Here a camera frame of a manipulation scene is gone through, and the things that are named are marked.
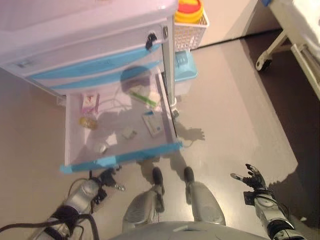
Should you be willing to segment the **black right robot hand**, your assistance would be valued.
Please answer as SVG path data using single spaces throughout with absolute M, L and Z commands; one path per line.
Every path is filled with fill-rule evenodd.
M 246 163 L 246 168 L 248 169 L 248 175 L 247 177 L 231 173 L 230 176 L 240 182 L 243 182 L 247 186 L 253 188 L 255 191 L 257 190 L 267 190 L 266 182 L 260 173 L 260 171 L 253 165 Z

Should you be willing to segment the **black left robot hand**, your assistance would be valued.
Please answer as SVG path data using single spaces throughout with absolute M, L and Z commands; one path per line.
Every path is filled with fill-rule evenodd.
M 118 191 L 124 192 L 126 190 L 123 184 L 117 183 L 114 179 L 118 168 L 108 168 L 100 174 L 100 179 L 103 185 L 109 188 L 114 188 Z

